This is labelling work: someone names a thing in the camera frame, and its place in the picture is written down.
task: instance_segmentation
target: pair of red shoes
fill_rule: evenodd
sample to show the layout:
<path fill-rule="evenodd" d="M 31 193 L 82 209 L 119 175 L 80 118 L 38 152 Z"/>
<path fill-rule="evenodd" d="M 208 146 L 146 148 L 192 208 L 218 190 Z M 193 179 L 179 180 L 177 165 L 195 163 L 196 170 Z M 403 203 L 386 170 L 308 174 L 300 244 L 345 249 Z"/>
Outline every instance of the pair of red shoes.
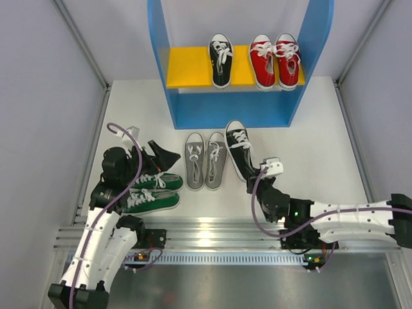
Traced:
<path fill-rule="evenodd" d="M 290 34 L 280 35 L 275 45 L 267 35 L 258 35 L 250 44 L 249 56 L 259 89 L 267 91 L 274 86 L 274 61 L 279 66 L 279 85 L 289 91 L 296 88 L 301 58 L 299 45 Z"/>

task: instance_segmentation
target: blue side panel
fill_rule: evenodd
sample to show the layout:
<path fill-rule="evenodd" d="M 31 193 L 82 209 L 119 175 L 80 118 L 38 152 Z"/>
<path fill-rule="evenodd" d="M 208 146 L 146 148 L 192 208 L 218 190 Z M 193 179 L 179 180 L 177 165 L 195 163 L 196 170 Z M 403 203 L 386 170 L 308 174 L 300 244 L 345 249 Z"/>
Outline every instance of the blue side panel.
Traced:
<path fill-rule="evenodd" d="M 289 105 L 289 124 L 296 113 L 296 109 L 302 99 L 303 93 L 310 81 L 317 61 L 328 40 L 333 19 L 333 0 L 310 0 L 306 14 L 303 19 L 301 31 L 297 42 L 301 50 L 303 71 L 306 77 L 306 84 L 295 91 L 287 94 L 288 100 L 295 102 Z"/>
<path fill-rule="evenodd" d="M 163 89 L 169 110 L 172 116 L 173 125 L 176 127 L 176 115 L 178 109 L 177 89 L 167 89 L 166 77 L 169 65 L 170 44 L 167 36 L 167 29 L 160 0 L 147 0 L 147 19 L 149 20 L 149 33 L 156 63 L 162 80 Z"/>
<path fill-rule="evenodd" d="M 291 102 L 285 102 L 283 93 L 181 94 L 177 129 L 221 129 L 235 119 L 247 127 L 286 127 Z"/>

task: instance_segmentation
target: gray shoe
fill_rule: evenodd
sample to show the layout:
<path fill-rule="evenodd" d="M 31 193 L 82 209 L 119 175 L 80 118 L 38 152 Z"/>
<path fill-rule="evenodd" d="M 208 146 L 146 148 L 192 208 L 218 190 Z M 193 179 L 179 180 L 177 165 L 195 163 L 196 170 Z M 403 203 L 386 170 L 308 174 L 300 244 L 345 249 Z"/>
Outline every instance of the gray shoe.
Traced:
<path fill-rule="evenodd" d="M 185 143 L 186 180 L 190 189 L 197 191 L 203 187 L 203 157 L 205 142 L 199 133 L 192 133 Z"/>
<path fill-rule="evenodd" d="M 206 187 L 217 190 L 221 186 L 223 170 L 225 169 L 227 150 L 225 137 L 219 132 L 211 135 L 207 141 Z"/>

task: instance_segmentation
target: pair of green shoes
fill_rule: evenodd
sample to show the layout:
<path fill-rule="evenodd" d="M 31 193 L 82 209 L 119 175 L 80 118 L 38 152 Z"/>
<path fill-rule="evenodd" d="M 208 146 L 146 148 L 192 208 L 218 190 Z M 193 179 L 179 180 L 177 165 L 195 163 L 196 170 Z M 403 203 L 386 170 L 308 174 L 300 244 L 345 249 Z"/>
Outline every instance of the pair of green shoes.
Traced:
<path fill-rule="evenodd" d="M 130 189 L 130 197 L 123 213 L 147 214 L 173 209 L 179 205 L 180 197 L 177 191 L 182 187 L 183 178 L 176 174 L 143 175 Z"/>

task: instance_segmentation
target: perforated metal strip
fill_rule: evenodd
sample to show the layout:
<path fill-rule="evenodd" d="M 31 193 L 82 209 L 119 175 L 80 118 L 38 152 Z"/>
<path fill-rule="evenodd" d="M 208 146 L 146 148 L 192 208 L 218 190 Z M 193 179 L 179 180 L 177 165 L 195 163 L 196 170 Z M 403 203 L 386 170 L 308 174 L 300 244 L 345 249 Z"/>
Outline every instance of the perforated metal strip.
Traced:
<path fill-rule="evenodd" d="M 149 262 L 154 260 L 157 254 L 151 254 Z M 127 264 L 146 264 L 142 261 L 130 261 Z M 157 265 L 307 265 L 303 256 L 295 254 L 278 253 L 179 253 L 164 252 Z"/>

